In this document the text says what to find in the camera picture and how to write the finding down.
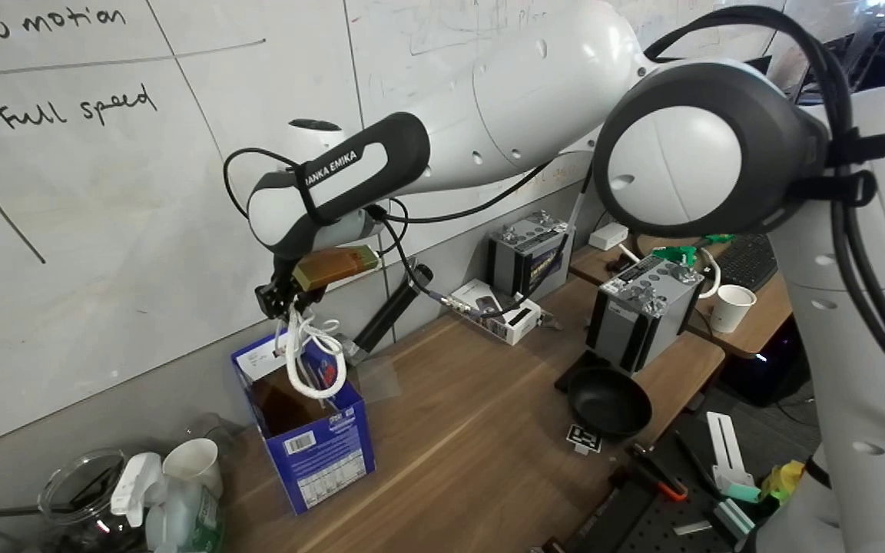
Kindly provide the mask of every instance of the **blue box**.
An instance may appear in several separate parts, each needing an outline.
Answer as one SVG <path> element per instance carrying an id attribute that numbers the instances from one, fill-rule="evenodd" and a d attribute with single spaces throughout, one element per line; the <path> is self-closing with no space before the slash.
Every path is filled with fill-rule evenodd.
<path id="1" fill-rule="evenodd" d="M 349 487 L 352 481 L 370 477 L 376 469 L 376 450 L 362 397 L 352 385 L 345 385 L 345 390 L 330 398 L 335 411 L 267 435 L 264 414 L 248 390 L 255 381 L 287 368 L 287 360 L 273 351 L 278 339 L 267 335 L 238 351 L 232 362 L 260 421 L 260 435 L 273 466 L 281 469 L 287 497 L 303 516 Z M 314 344 L 304 347 L 303 360 L 312 368 L 333 362 L 333 356 Z"/>

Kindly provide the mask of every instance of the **cup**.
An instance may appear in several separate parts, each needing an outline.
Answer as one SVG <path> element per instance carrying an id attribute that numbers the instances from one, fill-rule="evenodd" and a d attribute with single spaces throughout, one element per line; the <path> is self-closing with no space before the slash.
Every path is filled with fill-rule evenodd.
<path id="1" fill-rule="evenodd" d="M 718 285 L 716 307 L 709 315 L 712 331 L 733 335 L 745 323 L 747 311 L 757 303 L 757 295 L 745 285 Z"/>
<path id="2" fill-rule="evenodd" d="M 200 481 L 221 497 L 221 469 L 214 438 L 188 438 L 163 459 L 163 474 L 183 481 Z"/>

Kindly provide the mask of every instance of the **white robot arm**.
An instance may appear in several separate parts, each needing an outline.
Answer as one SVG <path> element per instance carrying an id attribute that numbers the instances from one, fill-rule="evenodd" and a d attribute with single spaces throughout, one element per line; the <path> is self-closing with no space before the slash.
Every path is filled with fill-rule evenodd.
<path id="1" fill-rule="evenodd" d="M 724 10 L 708 26 L 728 23 L 726 11 L 740 14 Z M 818 84 L 844 84 L 821 49 L 808 61 Z M 852 133 L 852 110 L 864 133 L 885 133 L 885 90 L 800 110 L 745 66 L 653 66 L 610 2 L 577 0 L 568 14 L 508 36 L 418 115 L 261 177 L 248 220 L 278 259 L 270 315 L 294 302 L 288 272 L 303 256 L 362 235 L 362 207 L 527 171 L 602 123 L 591 176 L 614 219 L 662 238 L 772 229 L 812 360 L 842 532 L 801 532 L 828 536 L 812 547 L 795 524 L 772 524 L 760 549 L 885 553 L 885 302 L 862 293 L 885 293 L 885 139 Z M 308 207 L 303 219 L 273 219 L 291 202 Z M 872 285 L 864 256 L 852 256 L 862 243 L 880 262 Z"/>

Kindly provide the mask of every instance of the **wooden desk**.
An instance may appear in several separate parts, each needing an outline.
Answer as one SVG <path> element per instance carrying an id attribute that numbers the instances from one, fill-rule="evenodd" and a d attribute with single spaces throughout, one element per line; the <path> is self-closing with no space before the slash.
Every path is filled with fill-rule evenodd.
<path id="1" fill-rule="evenodd" d="M 662 239 L 647 239 L 642 243 L 642 252 L 653 252 Z M 622 252 L 602 252 L 602 249 L 594 249 L 594 247 L 585 247 L 573 256 L 573 272 L 588 280 L 588 283 L 606 283 L 611 272 L 606 271 L 606 265 L 618 262 Z M 724 331 L 712 331 L 709 329 L 709 313 L 712 313 L 712 298 L 705 298 L 697 302 L 693 319 L 689 319 L 689 329 L 695 335 L 705 335 L 716 344 L 724 344 L 728 353 L 734 356 L 754 356 L 760 353 L 772 339 L 774 331 L 786 323 L 791 315 L 791 298 L 786 298 L 786 285 L 783 285 L 783 277 L 774 272 L 760 293 L 757 293 L 757 303 L 754 311 L 745 315 L 745 323 L 733 331 L 733 335 L 724 335 Z"/>
<path id="2" fill-rule="evenodd" d="M 610 487 L 614 454 L 577 459 L 553 381 L 585 353 L 596 289 L 573 280 L 545 303 L 562 329 L 504 347 L 454 315 L 392 347 L 404 394 L 370 408 L 379 469 L 308 516 L 287 508 L 248 435 L 232 469 L 228 553 L 270 549 L 527 549 L 573 536 Z M 653 443 L 726 353 L 685 335 L 640 371 Z"/>

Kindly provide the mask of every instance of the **white cup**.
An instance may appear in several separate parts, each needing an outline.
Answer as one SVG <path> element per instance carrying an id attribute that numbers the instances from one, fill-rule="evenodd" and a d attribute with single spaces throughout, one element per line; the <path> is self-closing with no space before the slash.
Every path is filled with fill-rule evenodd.
<path id="1" fill-rule="evenodd" d="M 745 285 L 718 285 L 716 307 L 709 315 L 712 331 L 733 335 L 745 323 L 747 311 L 757 303 L 757 295 Z"/>
<path id="2" fill-rule="evenodd" d="M 221 497 L 221 469 L 214 438 L 188 438 L 163 459 L 163 474 L 184 481 L 200 481 Z"/>

